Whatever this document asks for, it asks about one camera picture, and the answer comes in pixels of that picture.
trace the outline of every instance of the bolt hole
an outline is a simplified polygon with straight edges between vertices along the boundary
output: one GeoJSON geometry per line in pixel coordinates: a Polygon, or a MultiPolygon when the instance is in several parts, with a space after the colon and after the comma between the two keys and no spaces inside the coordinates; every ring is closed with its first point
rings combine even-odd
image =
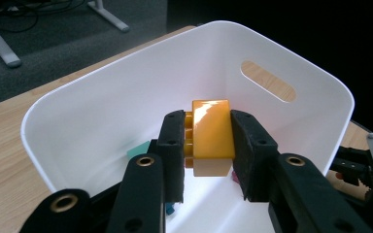
{"type": "Polygon", "coordinates": [[[343,219],[337,219],[334,222],[334,226],[342,232],[354,232],[354,226],[343,219]]]}
{"type": "Polygon", "coordinates": [[[72,193],[67,193],[57,197],[51,203],[51,210],[55,213],[66,212],[78,203],[78,197],[72,193]]]}
{"type": "Polygon", "coordinates": [[[138,160],[136,160],[136,163],[138,164],[138,166],[141,166],[141,167],[151,166],[153,165],[154,162],[155,160],[151,157],[141,157],[141,158],[138,158],[138,160]]]}
{"type": "Polygon", "coordinates": [[[132,218],[125,223],[125,230],[128,232],[137,232],[142,228],[142,220],[132,218]]]}
{"type": "Polygon", "coordinates": [[[305,165],[305,161],[298,158],[298,157],[295,157],[295,156],[289,156],[287,157],[287,163],[289,163],[290,165],[292,166],[298,166],[298,167],[301,167],[301,166],[304,166],[305,165]]]}

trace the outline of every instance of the white plastic bin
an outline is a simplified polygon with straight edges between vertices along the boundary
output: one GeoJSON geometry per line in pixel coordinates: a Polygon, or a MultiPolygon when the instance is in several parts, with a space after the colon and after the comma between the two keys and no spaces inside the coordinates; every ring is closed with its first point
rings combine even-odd
{"type": "MultiPolygon", "coordinates": [[[[195,99],[228,99],[260,121],[281,153],[306,156],[323,174],[354,108],[351,92],[316,65],[245,26],[214,21],[48,93],[24,117],[21,139],[52,192],[94,195],[121,181],[128,150],[157,138],[164,116],[189,111],[195,99]],[[248,79],[244,61],[288,83],[296,98],[282,101],[248,79]]],[[[230,177],[186,170],[185,182],[167,232],[273,232],[267,204],[245,202],[230,177]]]]}

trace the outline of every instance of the table surface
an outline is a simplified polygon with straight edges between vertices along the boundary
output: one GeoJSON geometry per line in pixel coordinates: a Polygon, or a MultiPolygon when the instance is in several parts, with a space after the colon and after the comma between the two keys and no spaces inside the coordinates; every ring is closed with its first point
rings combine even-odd
{"type": "MultiPolygon", "coordinates": [[[[150,46],[171,36],[188,31],[193,26],[181,28],[142,46],[120,53],[83,70],[47,83],[12,99],[0,103],[0,232],[18,232],[35,208],[51,192],[38,174],[20,139],[20,125],[26,111],[35,101],[70,81],[120,59],[130,53],[150,46]]],[[[349,123],[342,146],[367,150],[367,132],[353,122],[349,123]]],[[[356,188],[338,181],[331,171],[328,180],[337,189],[362,198],[365,187],[356,188]]]]}

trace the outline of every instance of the brass insert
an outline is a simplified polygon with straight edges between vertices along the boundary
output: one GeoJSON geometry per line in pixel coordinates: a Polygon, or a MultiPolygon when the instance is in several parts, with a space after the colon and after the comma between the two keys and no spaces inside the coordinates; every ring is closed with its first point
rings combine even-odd
{"type": "Polygon", "coordinates": [[[51,203],[51,211],[55,213],[66,212],[72,209],[77,203],[78,197],[75,194],[66,193],[51,203]]]}
{"type": "Polygon", "coordinates": [[[288,156],[287,157],[287,163],[289,163],[292,166],[298,166],[298,167],[302,167],[302,166],[305,165],[304,160],[302,160],[299,157],[295,157],[295,156],[288,156]]]}
{"type": "Polygon", "coordinates": [[[136,164],[141,167],[148,167],[153,165],[155,160],[152,157],[140,157],[138,160],[136,160],[136,164]]]}

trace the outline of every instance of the bin handle hole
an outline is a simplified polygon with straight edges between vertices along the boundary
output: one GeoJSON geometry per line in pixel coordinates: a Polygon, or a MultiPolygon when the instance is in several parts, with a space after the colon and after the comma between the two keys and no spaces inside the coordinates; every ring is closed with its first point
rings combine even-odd
{"type": "Polygon", "coordinates": [[[292,86],[252,61],[246,60],[242,62],[241,72],[249,80],[258,84],[283,102],[290,103],[296,98],[296,93],[292,86]]]}

